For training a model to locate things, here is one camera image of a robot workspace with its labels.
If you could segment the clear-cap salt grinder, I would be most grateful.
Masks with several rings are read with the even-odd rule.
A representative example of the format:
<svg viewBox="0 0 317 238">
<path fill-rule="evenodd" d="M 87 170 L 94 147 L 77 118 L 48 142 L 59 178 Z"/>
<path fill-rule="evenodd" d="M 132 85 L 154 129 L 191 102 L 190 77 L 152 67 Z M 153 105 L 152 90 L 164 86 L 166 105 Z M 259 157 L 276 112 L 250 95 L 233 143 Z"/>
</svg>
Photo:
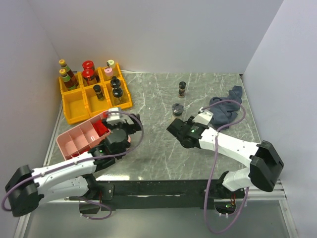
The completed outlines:
<svg viewBox="0 0 317 238">
<path fill-rule="evenodd" d="M 172 117 L 175 119 L 181 118 L 184 112 L 184 106 L 180 103 L 174 103 L 171 108 L 172 108 Z"/>
</svg>

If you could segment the black-top brown pepper grinder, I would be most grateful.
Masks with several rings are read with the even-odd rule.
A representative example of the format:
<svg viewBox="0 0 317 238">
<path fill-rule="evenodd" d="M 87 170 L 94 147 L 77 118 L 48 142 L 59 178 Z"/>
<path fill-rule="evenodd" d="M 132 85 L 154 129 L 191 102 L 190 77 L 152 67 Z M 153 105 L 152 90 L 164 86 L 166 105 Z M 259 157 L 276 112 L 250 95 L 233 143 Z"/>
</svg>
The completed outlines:
<svg viewBox="0 0 317 238">
<path fill-rule="evenodd" d="M 114 97 L 114 104 L 120 105 L 124 103 L 123 98 L 123 90 L 121 88 L 114 88 L 112 91 L 113 97 Z"/>
</svg>

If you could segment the black-top white salt grinder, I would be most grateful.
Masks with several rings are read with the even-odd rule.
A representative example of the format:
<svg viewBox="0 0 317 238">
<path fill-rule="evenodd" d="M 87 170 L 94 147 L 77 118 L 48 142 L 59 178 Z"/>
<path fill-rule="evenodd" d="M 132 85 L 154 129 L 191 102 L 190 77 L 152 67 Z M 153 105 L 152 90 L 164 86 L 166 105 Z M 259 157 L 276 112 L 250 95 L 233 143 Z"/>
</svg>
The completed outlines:
<svg viewBox="0 0 317 238">
<path fill-rule="evenodd" d="M 113 90 L 118 90 L 121 86 L 121 82 L 116 76 L 113 76 L 111 78 L 110 85 L 113 88 Z"/>
</svg>

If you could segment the pink-cap spice bottle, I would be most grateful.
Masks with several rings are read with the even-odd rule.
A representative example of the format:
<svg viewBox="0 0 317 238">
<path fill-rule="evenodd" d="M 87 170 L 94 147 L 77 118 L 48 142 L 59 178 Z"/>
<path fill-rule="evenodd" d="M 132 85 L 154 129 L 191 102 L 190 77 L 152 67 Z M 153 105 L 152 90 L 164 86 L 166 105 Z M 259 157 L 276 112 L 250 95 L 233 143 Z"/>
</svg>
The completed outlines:
<svg viewBox="0 0 317 238">
<path fill-rule="evenodd" d="M 104 73 L 105 73 L 105 81 L 111 80 L 112 77 L 114 76 L 114 71 L 111 67 L 105 67 L 104 68 Z"/>
</svg>

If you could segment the red-lid chili jar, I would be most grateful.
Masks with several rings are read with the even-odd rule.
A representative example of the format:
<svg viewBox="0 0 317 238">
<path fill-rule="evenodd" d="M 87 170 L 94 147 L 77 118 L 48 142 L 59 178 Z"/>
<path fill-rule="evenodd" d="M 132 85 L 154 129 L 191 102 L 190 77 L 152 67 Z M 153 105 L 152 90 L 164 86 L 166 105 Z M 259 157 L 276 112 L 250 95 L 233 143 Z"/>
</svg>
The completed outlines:
<svg viewBox="0 0 317 238">
<path fill-rule="evenodd" d="M 95 69 L 95 65 L 94 65 L 93 61 L 91 61 L 91 60 L 84 61 L 82 63 L 82 67 L 83 67 L 83 69 L 92 69 L 95 73 L 95 78 L 96 78 L 97 82 L 100 81 L 98 72 Z"/>
<path fill-rule="evenodd" d="M 97 84 L 95 72 L 93 69 L 91 69 L 91 68 L 84 69 L 82 72 L 82 76 L 83 76 L 83 78 L 86 81 L 88 86 Z"/>
</svg>

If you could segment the green label sauce bottle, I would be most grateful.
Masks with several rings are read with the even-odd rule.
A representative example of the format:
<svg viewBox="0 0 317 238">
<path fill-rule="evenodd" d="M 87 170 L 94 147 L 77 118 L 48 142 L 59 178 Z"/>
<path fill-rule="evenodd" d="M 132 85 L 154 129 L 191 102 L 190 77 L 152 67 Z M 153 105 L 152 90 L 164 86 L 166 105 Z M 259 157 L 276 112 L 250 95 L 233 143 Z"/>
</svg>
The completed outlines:
<svg viewBox="0 0 317 238">
<path fill-rule="evenodd" d="M 59 73 L 68 91 L 71 91 L 77 88 L 74 82 L 72 81 L 71 77 L 68 75 L 67 71 L 64 68 L 60 69 Z"/>
<path fill-rule="evenodd" d="M 76 87 L 79 86 L 79 82 L 75 76 L 75 74 L 73 73 L 73 71 L 70 69 L 70 67 L 67 65 L 66 61 L 64 59 L 60 59 L 59 60 L 59 64 L 61 66 L 61 68 L 65 69 L 67 74 L 71 77 L 72 82 L 74 83 L 74 85 Z"/>
</svg>

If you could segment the white-cap seasoning shaker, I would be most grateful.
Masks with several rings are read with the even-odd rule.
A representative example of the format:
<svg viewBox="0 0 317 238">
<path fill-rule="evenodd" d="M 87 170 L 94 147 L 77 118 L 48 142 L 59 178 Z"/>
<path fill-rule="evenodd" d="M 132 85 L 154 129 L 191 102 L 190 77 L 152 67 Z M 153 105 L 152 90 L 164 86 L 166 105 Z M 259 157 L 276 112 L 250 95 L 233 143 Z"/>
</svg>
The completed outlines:
<svg viewBox="0 0 317 238">
<path fill-rule="evenodd" d="M 114 60 L 110 59 L 106 61 L 107 67 L 114 69 L 116 67 L 116 63 Z"/>
</svg>

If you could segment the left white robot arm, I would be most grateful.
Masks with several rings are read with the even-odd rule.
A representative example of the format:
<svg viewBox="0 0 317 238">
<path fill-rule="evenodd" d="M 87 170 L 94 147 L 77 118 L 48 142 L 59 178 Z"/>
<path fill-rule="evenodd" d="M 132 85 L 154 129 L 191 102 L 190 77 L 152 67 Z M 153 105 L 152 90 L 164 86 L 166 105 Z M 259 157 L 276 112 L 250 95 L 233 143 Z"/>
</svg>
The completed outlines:
<svg viewBox="0 0 317 238">
<path fill-rule="evenodd" d="M 94 173 L 132 152 L 129 136 L 137 131 L 144 132 L 139 114 L 112 108 L 59 135 L 56 142 L 65 160 L 35 169 L 19 167 L 5 186 L 2 210 L 20 217 L 61 198 L 91 202 L 102 190 Z"/>
</svg>

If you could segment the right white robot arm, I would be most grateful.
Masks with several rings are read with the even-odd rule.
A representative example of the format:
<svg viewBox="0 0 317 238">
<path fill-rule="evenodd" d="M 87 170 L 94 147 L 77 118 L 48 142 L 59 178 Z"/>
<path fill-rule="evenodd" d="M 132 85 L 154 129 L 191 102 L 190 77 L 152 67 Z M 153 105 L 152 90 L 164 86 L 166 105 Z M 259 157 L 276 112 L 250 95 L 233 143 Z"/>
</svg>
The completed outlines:
<svg viewBox="0 0 317 238">
<path fill-rule="evenodd" d="M 284 168 L 274 146 L 268 141 L 257 144 L 217 132 L 209 126 L 211 119 L 212 113 L 208 112 L 191 116 L 187 121 L 174 119 L 167 131 L 184 148 L 217 151 L 245 166 L 234 172 L 224 172 L 213 185 L 212 194 L 229 197 L 234 191 L 250 186 L 272 192 Z"/>
</svg>

